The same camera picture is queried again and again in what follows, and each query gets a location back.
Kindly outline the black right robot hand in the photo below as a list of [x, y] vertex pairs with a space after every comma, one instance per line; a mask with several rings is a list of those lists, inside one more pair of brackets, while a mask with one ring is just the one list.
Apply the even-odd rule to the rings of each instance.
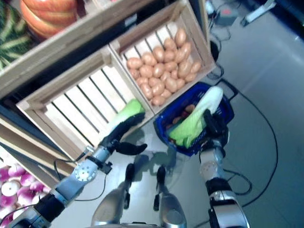
[[212, 114], [209, 109], [204, 111], [203, 118], [206, 124], [206, 139], [208, 143], [224, 147], [229, 141], [229, 130], [223, 117]]

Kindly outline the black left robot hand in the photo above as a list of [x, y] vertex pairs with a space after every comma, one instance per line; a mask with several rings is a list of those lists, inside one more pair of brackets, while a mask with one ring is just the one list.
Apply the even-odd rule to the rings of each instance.
[[98, 145], [107, 149], [110, 153], [114, 151], [123, 155], [138, 155], [145, 151], [147, 144], [135, 145], [129, 142], [121, 142], [122, 137], [134, 126], [144, 120], [145, 113], [138, 113], [120, 122]]

